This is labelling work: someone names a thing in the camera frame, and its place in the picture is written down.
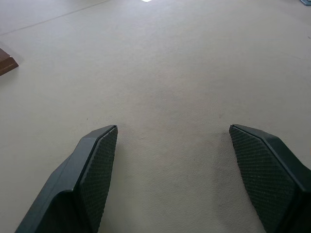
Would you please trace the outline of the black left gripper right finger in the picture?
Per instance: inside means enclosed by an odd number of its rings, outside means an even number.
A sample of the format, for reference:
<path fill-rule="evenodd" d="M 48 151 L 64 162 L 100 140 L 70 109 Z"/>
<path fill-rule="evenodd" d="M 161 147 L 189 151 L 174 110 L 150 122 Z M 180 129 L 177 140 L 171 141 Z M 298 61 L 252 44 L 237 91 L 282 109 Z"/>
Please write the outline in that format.
<path fill-rule="evenodd" d="M 268 233 L 311 231 L 311 171 L 275 135 L 229 128 L 245 190 Z"/>

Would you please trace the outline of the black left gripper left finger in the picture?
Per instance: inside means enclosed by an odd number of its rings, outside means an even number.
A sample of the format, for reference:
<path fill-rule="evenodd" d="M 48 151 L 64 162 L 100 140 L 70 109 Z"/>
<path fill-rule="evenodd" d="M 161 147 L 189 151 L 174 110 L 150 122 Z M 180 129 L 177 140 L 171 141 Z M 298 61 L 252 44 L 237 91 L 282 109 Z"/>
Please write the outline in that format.
<path fill-rule="evenodd" d="M 47 179 L 17 233 L 96 233 L 109 192 L 118 127 L 80 139 Z"/>

